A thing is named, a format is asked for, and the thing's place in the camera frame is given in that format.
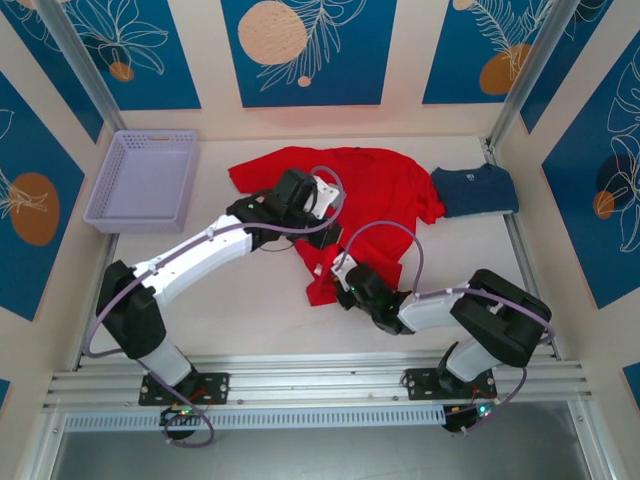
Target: purple cable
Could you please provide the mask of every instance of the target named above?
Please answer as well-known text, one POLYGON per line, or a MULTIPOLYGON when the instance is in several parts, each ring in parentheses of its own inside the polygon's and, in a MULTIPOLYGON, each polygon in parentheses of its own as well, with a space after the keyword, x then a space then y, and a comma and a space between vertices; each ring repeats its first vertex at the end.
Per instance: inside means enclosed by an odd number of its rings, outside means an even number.
POLYGON ((498 295, 494 295, 493 293, 485 292, 484 290, 478 290, 476 288, 447 288, 446 290, 436 290, 435 292, 429 293, 421 293, 418 295, 418 298, 437 298, 437 297, 448 297, 454 293, 466 293, 468 295, 475 295, 477 297, 484 297, 489 300, 493 300, 494 302, 498 302, 503 304, 505 307, 512 308, 523 315, 526 315, 534 322, 540 324, 547 330, 547 336, 540 339, 538 342, 540 345, 549 343, 553 337, 556 336, 555 328, 547 322, 544 318, 531 310, 524 308, 522 305, 518 305, 515 302, 512 302, 509 299, 502 298, 498 295))
MULTIPOLYGON (((267 223, 239 223, 239 224, 236 224, 236 225, 229 225, 229 226, 220 228, 219 230, 214 230, 214 232, 212 233, 211 236, 209 236, 208 234, 205 233, 205 234, 201 235, 200 237, 197 237, 197 238, 193 239, 193 241, 189 242, 184 247, 176 250, 171 255, 169 255, 166 258, 164 258, 161 261, 159 261, 156 264, 156 270, 159 269, 159 268, 164 267, 168 263, 172 262, 173 260, 175 260, 179 256, 181 256, 184 253, 188 252, 192 248, 200 245, 201 243, 203 243, 203 242, 205 242, 207 240, 213 240, 218 235, 222 235, 223 233, 231 232, 233 230, 237 230, 237 229, 240 229, 240 228, 262 228, 262 229, 265 229, 265 230, 271 230, 271 231, 275 231, 275 232, 289 233, 289 234, 315 233, 315 232, 319 232, 320 230, 323 230, 323 229, 327 228, 328 226, 330 226, 338 218, 338 215, 340 215, 340 213, 342 212, 342 207, 344 205, 344 193, 345 193, 344 192, 344 186, 342 184, 342 181, 340 180, 340 177, 338 177, 338 174, 336 172, 334 172, 333 170, 331 170, 329 167, 325 167, 325 166, 315 167, 313 170, 311 170, 311 174, 313 175, 317 171, 324 171, 324 172, 327 172, 329 175, 331 175, 333 177, 333 179, 335 180, 336 185, 338 186, 338 189, 340 190, 340 195, 341 195, 341 197, 339 197, 340 201, 339 201, 338 206, 336 207, 335 211, 333 212, 333 215, 331 215, 331 217, 329 217, 325 222, 323 222, 320 225, 317 225, 315 227, 311 227, 311 228, 287 228, 287 227, 279 227, 279 226, 276 226, 276 225, 269 225, 267 223)), ((118 294, 115 297, 113 297, 111 299, 111 301, 106 305, 106 307, 100 312, 100 314, 98 315, 98 318, 96 319, 95 323, 91 326, 91 328, 89 329, 89 332, 87 333, 87 338, 86 338, 85 344, 84 344, 84 354, 87 357, 89 357, 89 358, 102 358, 102 357, 106 357, 108 355, 113 355, 115 353, 121 353, 122 352, 122 349, 115 348, 115 349, 112 349, 112 350, 106 350, 104 352, 94 353, 94 352, 91 351, 91 342, 93 341, 93 337, 95 337, 96 332, 98 331, 98 328, 100 327, 100 325, 102 325, 102 323, 107 318, 107 315, 109 315, 111 310, 113 310, 113 308, 125 296, 127 296, 134 288, 136 288, 138 285, 140 285, 144 280, 149 278, 151 275, 152 275, 152 271, 148 270, 148 271, 144 272, 142 275, 140 275, 139 277, 137 277, 133 282, 131 282, 125 288, 123 288, 120 292, 118 292, 118 294)), ((169 438, 169 433, 168 433, 169 426, 175 421, 174 420, 175 418, 179 417, 178 415, 176 415, 175 417, 171 418, 167 422, 167 424, 165 425, 165 427, 164 427, 164 429, 162 431, 162 433, 164 435, 164 438, 167 441, 167 443, 169 443, 170 445, 181 447, 181 448, 200 448, 200 447, 206 447, 207 445, 210 445, 213 442, 214 428, 213 428, 213 425, 211 424, 211 421, 207 418, 206 413, 203 410, 201 410, 198 407, 196 407, 192 402, 189 401, 189 399, 187 399, 186 397, 181 395, 175 388, 173 388, 171 385, 167 384, 164 380, 162 380, 162 378, 160 378, 158 375, 156 375, 155 372, 153 372, 149 368, 147 368, 144 365, 144 363, 142 363, 139 360, 137 362, 145 370, 147 370, 149 372, 149 375, 151 375, 151 377, 156 382, 158 382, 160 385, 162 385, 162 387, 164 389, 166 389, 169 393, 174 395, 177 399, 179 399, 185 405, 188 405, 191 409, 193 409, 193 411, 196 413, 196 415, 198 415, 200 418, 202 418, 202 420, 207 424, 207 427, 209 427, 209 432, 210 432, 209 438, 205 442, 200 442, 200 443, 176 442, 176 441, 174 441, 174 440, 169 438)))
POLYGON ((336 270, 340 270, 342 268, 342 265, 344 264, 344 261, 346 260, 347 255, 349 254, 349 251, 351 250, 351 246, 353 245, 353 242, 358 237, 358 235, 360 235, 365 230, 368 230, 369 228, 375 227, 377 225, 391 225, 393 227, 398 227, 398 228, 404 230, 405 232, 407 232, 409 235, 411 235, 411 238, 413 239, 414 243, 418 247, 418 253, 420 254, 420 262, 418 263, 418 270, 416 271, 416 278, 413 280, 413 292, 414 293, 417 292, 418 291, 418 282, 420 281, 420 277, 422 276, 422 268, 424 267, 424 250, 422 248, 422 244, 420 243, 420 240, 418 240, 418 237, 416 236, 415 233, 413 233, 411 230, 409 230, 404 225, 402 225, 402 224, 400 224, 398 222, 391 221, 391 220, 377 220, 375 222, 367 223, 366 225, 364 225, 364 226, 360 227, 358 230, 356 230, 356 232, 352 235, 352 237, 347 242, 347 246, 344 249, 344 254, 342 255, 342 259, 340 260, 340 263, 338 263, 338 265, 336 267, 336 270))
MULTIPOLYGON (((514 388, 511 393, 509 395, 506 396, 506 398, 498 404, 498 406, 495 408, 495 410, 493 410, 493 412, 490 412, 489 415, 487 415, 487 417, 484 420, 477 420, 475 424, 471 425, 469 428, 465 429, 464 431, 460 432, 463 433, 464 435, 467 435, 468 433, 472 432, 473 430, 479 428, 481 425, 484 425, 485 423, 487 423, 487 421, 490 418, 493 418, 493 416, 498 413, 500 410, 502 410, 502 408, 504 408, 509 402, 511 402, 511 400, 513 400, 513 397, 515 397, 518 393, 520 393, 520 390, 522 390, 522 387, 524 386, 524 383, 527 381, 527 369, 523 368, 522 369, 522 378, 520 379, 520 383, 518 383, 518 385, 516 386, 516 388, 514 388)), ((458 413, 462 413, 462 412, 467 412, 469 410, 473 410, 476 407, 468 407, 468 408, 464 408, 462 410, 458 410, 457 412, 448 412, 445 414, 445 416, 449 417, 451 415, 456 415, 458 413)))

